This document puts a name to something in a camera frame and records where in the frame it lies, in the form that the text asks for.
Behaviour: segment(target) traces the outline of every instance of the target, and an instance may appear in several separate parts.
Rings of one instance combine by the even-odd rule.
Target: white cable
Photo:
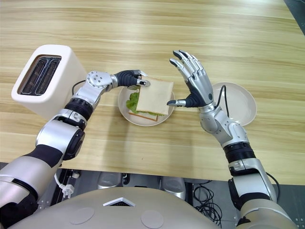
[[[65,186],[63,184],[61,184],[56,176],[56,173],[54,174],[54,178],[55,178],[55,181],[56,181],[56,184],[61,188],[61,189],[64,189]]]
[[[59,182],[56,174],[54,174],[54,178],[56,181],[56,184],[58,185],[59,188],[61,188],[62,193],[63,193],[63,197],[65,198],[66,196],[68,196],[68,199],[71,198],[71,194],[73,194],[74,192],[74,187],[73,185],[63,185]]]

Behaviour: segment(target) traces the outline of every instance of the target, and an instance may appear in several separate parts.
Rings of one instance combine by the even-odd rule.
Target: sandwich
[[[169,106],[166,103],[171,99],[173,82],[146,77],[151,85],[141,87],[126,101],[129,114],[157,121],[158,116],[168,115]]]

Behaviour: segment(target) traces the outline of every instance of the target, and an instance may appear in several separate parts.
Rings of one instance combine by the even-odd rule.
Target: white plate
[[[153,126],[153,125],[158,125],[162,122],[164,122],[166,119],[168,119],[169,116],[173,113],[174,107],[170,106],[169,109],[169,115],[160,115],[158,116],[157,121],[149,120],[146,118],[141,118],[132,114],[129,114],[129,109],[126,107],[126,101],[129,100],[129,96],[131,93],[134,93],[136,91],[134,90],[129,90],[127,87],[122,88],[119,94],[118,98],[118,105],[119,105],[119,110],[121,114],[126,118],[129,122],[135,124],[135,125],[140,125],[140,126]],[[171,100],[174,100],[175,96],[172,93]]]
[[[216,83],[213,85],[214,101],[218,101],[218,96],[222,85],[227,89],[227,101],[230,118],[240,123],[248,125],[256,116],[256,102],[253,96],[242,86],[235,83]],[[221,95],[220,107],[226,113],[224,102],[224,90]]]

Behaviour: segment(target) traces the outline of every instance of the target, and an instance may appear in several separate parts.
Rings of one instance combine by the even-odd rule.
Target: vent grille
[[[135,204],[130,200],[120,197],[114,200],[111,200],[107,203],[104,203],[103,206],[126,206],[126,207],[135,207]]]

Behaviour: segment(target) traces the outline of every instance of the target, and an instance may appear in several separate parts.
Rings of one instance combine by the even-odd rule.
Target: bread slice
[[[130,115],[138,116],[138,117],[141,117],[141,118],[146,118],[146,119],[149,119],[149,120],[152,120],[152,121],[155,121],[155,122],[157,122],[157,120],[158,120],[158,115],[152,115],[152,114],[149,114],[149,113],[142,113],[142,112],[139,112],[139,113],[135,114],[131,110],[129,110],[128,113]]]
[[[137,111],[152,112],[168,115],[169,106],[166,103],[171,99],[173,82],[145,77],[151,85],[141,87]]]

